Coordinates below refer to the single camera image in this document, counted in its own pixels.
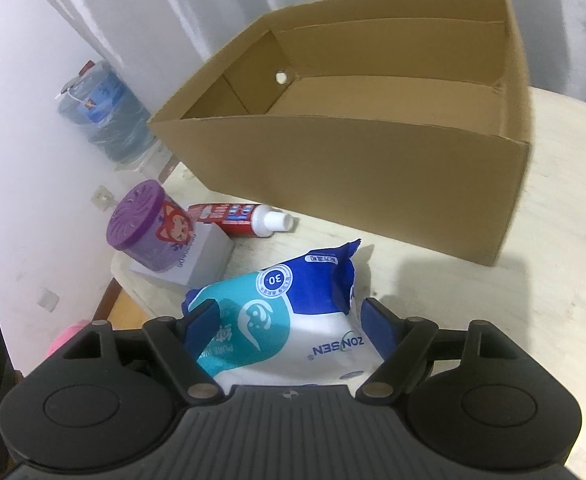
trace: purple container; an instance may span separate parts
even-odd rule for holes
[[[137,184],[115,208],[106,241],[147,269],[164,272],[184,255],[193,223],[155,180]]]

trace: white table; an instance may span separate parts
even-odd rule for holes
[[[375,296],[400,316],[441,328],[488,319],[576,396],[582,432],[567,466],[586,480],[586,104],[532,89],[535,144],[511,230],[494,268],[471,264],[324,220],[296,215],[292,234],[235,243],[226,277],[362,238],[356,297]],[[237,202],[210,192],[180,164],[165,183],[184,202]],[[113,259],[115,278],[151,316],[181,316],[183,298]]]

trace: open cardboard box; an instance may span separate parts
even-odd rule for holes
[[[531,120],[509,0],[271,12],[150,120],[212,190],[491,265]]]

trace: wet wipes package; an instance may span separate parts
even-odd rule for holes
[[[359,242],[190,291],[185,315],[208,299],[220,307],[199,365],[226,392],[234,384],[346,384],[355,393],[382,362],[351,309]]]

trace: large water jug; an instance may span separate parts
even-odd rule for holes
[[[113,162],[131,162],[155,142],[147,127],[149,113],[106,61],[89,61],[64,85],[57,110]]]

